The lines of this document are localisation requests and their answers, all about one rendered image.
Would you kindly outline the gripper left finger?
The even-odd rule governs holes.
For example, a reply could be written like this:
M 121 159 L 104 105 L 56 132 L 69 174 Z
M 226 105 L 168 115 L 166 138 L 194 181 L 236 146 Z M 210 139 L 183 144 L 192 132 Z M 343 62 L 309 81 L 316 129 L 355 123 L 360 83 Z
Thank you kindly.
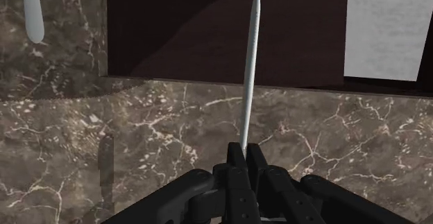
M 102 224 L 262 224 L 241 146 L 228 144 L 214 172 L 193 169 Z

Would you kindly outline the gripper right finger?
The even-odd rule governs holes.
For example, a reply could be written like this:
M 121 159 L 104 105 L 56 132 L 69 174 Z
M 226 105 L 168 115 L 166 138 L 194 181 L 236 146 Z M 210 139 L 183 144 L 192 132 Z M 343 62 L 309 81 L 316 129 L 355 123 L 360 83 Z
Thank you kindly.
M 246 161 L 259 206 L 270 218 L 283 215 L 286 224 L 414 224 L 321 176 L 295 181 L 286 169 L 267 164 L 258 144 L 247 146 Z

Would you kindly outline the white slender utensil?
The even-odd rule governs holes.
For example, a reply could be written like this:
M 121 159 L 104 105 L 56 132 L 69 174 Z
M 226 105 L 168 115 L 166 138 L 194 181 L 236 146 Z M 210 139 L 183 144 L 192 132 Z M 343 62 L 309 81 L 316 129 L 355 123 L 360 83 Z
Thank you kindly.
M 260 30 L 260 14 L 261 0 L 253 0 L 251 7 L 251 18 L 249 21 L 248 45 L 244 70 L 244 94 L 242 98 L 241 132 L 239 138 L 239 143 L 241 144 L 244 157 L 246 157 L 246 149 L 248 144 L 248 129 L 253 101 L 257 46 Z

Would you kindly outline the white elongated utensil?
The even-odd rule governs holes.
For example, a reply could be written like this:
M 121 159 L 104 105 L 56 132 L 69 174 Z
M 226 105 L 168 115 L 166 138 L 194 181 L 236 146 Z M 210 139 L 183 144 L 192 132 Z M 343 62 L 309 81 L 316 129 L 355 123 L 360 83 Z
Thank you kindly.
M 40 0 L 24 0 L 24 18 L 26 34 L 33 43 L 40 43 L 44 38 L 44 21 Z

